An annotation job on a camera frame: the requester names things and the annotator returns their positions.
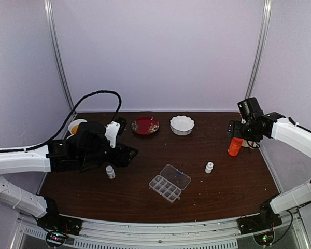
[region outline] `red plate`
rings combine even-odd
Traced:
[[[133,121],[131,129],[140,135],[150,135],[159,129],[159,122],[152,117],[141,117]]]

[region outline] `white bowl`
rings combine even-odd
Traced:
[[[69,137],[73,136],[73,134],[72,134],[73,127],[79,125],[80,123],[84,123],[84,122],[87,122],[87,121],[85,119],[76,119],[73,122],[71,122],[68,126],[68,131],[70,132]]]
[[[171,119],[171,130],[179,136],[186,136],[192,132],[195,122],[187,116],[176,116]]]

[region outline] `black mounting bracket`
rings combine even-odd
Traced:
[[[49,231],[78,236],[83,221],[77,218],[60,215],[56,202],[48,197],[44,197],[44,199],[47,204],[47,214],[38,219],[37,225],[46,228]]]
[[[272,226],[280,226],[282,224],[281,218],[277,215],[270,220],[263,220],[260,214],[253,216],[244,216],[237,220],[241,234],[248,234],[262,230],[270,229]]]

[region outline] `brown wooden table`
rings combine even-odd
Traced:
[[[176,136],[169,120],[187,115],[195,120],[188,136]],[[49,173],[41,194],[54,198],[62,214],[115,222],[169,223],[230,218],[257,213],[259,205],[277,193],[270,172],[257,149],[242,148],[237,157],[228,155],[231,139],[227,124],[238,113],[120,113],[128,121],[122,143],[139,149],[127,168],[115,169],[108,179],[105,167],[88,171]],[[137,135],[131,122],[153,116],[158,132]],[[110,121],[112,113],[83,113],[78,118]],[[214,163],[210,175],[207,162]],[[171,164],[192,178],[181,199],[169,203],[149,189],[149,182]]]

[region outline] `white fluted bowl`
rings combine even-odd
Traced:
[[[176,116],[171,119],[171,130],[179,136],[189,135],[194,126],[195,122],[187,116]]]

